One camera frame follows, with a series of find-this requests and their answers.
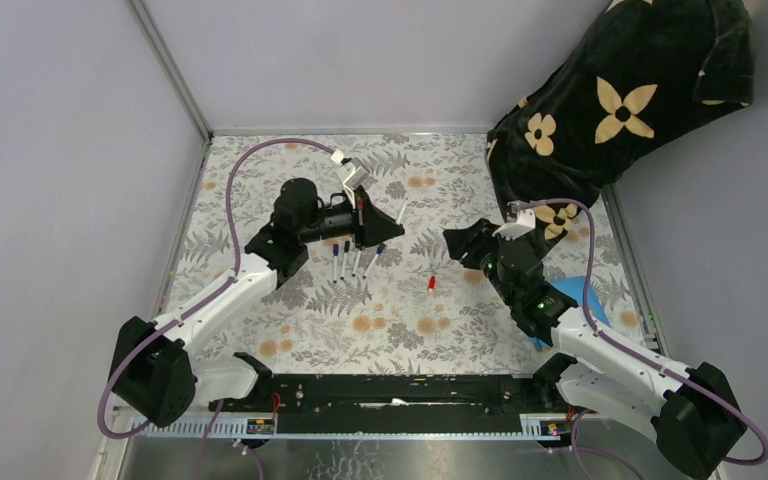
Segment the white pen two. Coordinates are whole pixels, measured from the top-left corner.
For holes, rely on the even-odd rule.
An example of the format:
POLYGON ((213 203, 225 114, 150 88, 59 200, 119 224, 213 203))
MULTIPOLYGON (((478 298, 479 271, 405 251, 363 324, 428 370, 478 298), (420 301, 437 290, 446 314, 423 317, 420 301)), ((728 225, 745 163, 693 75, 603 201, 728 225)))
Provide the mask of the white pen two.
POLYGON ((336 284, 339 279, 339 258, 340 247, 338 244, 332 245, 332 283, 336 284))

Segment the white pen three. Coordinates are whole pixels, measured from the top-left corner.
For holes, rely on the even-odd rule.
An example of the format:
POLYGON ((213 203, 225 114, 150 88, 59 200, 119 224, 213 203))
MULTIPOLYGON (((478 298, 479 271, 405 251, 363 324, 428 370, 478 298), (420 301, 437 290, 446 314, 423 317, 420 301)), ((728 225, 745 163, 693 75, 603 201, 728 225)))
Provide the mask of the white pen three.
POLYGON ((348 257, 351 249, 351 241, 346 240, 343 243, 342 248, 342 256, 341 256, 341 263, 340 263, 340 275, 339 279, 344 280, 346 278, 346 272, 347 272, 347 264, 348 264, 348 257))

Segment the white pen five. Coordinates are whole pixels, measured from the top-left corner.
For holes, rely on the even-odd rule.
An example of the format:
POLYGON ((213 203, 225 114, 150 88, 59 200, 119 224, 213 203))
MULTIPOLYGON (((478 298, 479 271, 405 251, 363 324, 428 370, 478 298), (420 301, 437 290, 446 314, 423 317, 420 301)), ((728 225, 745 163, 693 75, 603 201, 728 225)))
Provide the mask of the white pen five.
POLYGON ((406 211, 407 204, 408 204, 408 201, 407 201, 407 199, 405 199, 403 201, 403 203, 401 204, 401 206, 400 206, 400 209, 398 211, 398 215, 397 215, 397 218, 396 218, 396 223, 398 225, 402 225, 403 224, 403 218, 404 218, 404 214, 405 214, 405 211, 406 211))

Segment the black floral blanket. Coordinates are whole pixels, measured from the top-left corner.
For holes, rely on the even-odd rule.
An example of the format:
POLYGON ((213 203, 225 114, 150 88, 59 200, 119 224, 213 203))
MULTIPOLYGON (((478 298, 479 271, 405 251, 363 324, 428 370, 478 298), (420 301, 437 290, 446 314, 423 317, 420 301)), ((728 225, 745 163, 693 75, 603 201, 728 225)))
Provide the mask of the black floral blanket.
POLYGON ((753 102, 751 34, 740 1, 614 1, 596 17, 487 135, 499 207, 538 203, 539 257, 637 160, 753 102))

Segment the floral patterned table mat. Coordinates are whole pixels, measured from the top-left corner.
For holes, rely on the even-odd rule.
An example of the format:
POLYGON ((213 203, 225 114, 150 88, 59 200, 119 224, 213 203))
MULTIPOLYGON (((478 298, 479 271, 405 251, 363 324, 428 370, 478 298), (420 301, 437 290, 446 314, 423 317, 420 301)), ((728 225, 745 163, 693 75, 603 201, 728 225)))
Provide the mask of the floral patterned table mat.
POLYGON ((485 277, 453 261, 443 231, 500 214, 481 134, 316 136, 310 145, 270 145, 264 137, 213 139, 181 256, 166 300, 175 308, 222 277, 234 256, 230 236, 247 242, 267 221, 281 185, 312 180, 321 195, 339 188, 325 147, 371 169, 374 204, 403 218, 371 275, 332 283, 331 240, 278 291, 230 320, 201 360, 254 355, 277 373, 527 374, 550 357, 510 320, 485 277), (436 286, 428 293, 431 276, 436 286))

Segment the white pen one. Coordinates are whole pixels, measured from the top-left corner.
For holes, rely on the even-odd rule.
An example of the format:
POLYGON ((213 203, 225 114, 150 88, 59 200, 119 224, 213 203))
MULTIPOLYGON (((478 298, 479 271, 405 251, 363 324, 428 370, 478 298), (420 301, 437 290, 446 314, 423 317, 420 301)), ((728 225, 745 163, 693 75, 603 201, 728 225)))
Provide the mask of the white pen one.
POLYGON ((363 275, 363 269, 361 268, 361 260, 364 253, 364 247, 358 245, 355 249, 355 256, 353 258, 351 276, 359 277, 363 275))

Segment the blue folded cloth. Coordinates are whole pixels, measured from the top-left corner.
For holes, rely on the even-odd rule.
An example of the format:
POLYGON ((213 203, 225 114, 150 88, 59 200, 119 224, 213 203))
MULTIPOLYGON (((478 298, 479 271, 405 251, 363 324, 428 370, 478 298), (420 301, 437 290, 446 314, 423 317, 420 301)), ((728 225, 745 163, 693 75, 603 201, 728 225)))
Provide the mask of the blue folded cloth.
POLYGON ((584 288, 585 277, 567 277, 551 280, 549 284, 562 294, 573 299, 579 306, 582 306, 584 300, 587 300, 591 316, 598 322, 610 326, 611 322, 605 313, 605 310, 596 296, 592 286, 584 288))

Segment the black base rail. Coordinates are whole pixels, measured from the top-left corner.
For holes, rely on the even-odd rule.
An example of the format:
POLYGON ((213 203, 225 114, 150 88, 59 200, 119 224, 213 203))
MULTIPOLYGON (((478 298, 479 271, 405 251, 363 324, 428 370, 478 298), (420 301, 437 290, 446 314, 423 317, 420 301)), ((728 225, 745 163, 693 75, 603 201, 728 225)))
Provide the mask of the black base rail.
POLYGON ((518 434, 528 416, 569 419, 546 380, 528 375, 276 374, 210 410, 264 415, 280 434, 518 434))

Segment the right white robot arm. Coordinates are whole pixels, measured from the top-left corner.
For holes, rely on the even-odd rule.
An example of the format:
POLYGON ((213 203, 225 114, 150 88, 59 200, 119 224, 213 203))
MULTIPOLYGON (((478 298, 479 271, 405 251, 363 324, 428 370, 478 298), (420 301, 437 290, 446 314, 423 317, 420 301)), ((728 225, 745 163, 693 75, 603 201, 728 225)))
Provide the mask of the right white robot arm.
POLYGON ((684 475, 709 478, 747 430, 725 374, 708 362, 672 360, 593 320, 583 301, 545 280, 528 241, 497 230, 481 219, 443 236, 452 259, 493 285, 517 327, 555 349, 533 386, 537 405, 593 410, 653 441, 684 475))

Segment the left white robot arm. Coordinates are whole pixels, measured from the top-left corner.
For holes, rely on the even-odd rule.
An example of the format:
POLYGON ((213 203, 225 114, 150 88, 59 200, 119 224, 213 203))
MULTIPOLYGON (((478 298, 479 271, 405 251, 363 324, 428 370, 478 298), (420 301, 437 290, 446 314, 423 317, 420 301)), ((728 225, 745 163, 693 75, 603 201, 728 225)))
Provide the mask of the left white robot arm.
POLYGON ((261 409, 271 387, 253 361, 199 361, 203 345, 294 276, 309 258, 308 244, 348 236, 360 246, 378 247, 404 233, 363 187, 325 203, 312 181, 285 182, 268 223, 230 270, 173 311, 152 321, 133 317, 120 328, 98 422, 105 421, 112 394, 157 427, 174 423, 192 405, 220 399, 233 398, 248 411, 261 409))

